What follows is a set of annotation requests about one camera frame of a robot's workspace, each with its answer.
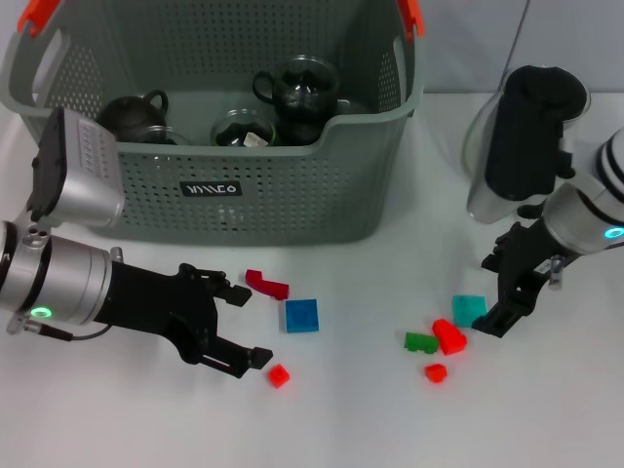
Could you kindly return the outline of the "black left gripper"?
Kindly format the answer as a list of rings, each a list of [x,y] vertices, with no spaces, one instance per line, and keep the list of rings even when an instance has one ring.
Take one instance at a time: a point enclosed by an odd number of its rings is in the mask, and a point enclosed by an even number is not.
[[[273,351],[247,348],[216,336],[215,297],[243,307],[250,289],[233,285],[226,273],[182,263],[173,276],[115,263],[97,323],[166,338],[187,364],[203,364],[241,378],[262,370]]]

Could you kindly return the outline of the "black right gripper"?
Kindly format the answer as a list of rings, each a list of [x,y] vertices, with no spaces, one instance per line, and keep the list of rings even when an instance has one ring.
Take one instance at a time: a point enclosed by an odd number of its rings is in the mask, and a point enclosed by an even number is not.
[[[566,248],[552,236],[543,219],[529,227],[517,222],[498,237],[481,267],[497,275],[498,297],[504,299],[476,319],[472,329],[502,338],[521,318],[529,315],[531,295],[515,289],[525,274],[553,255],[566,256]]]

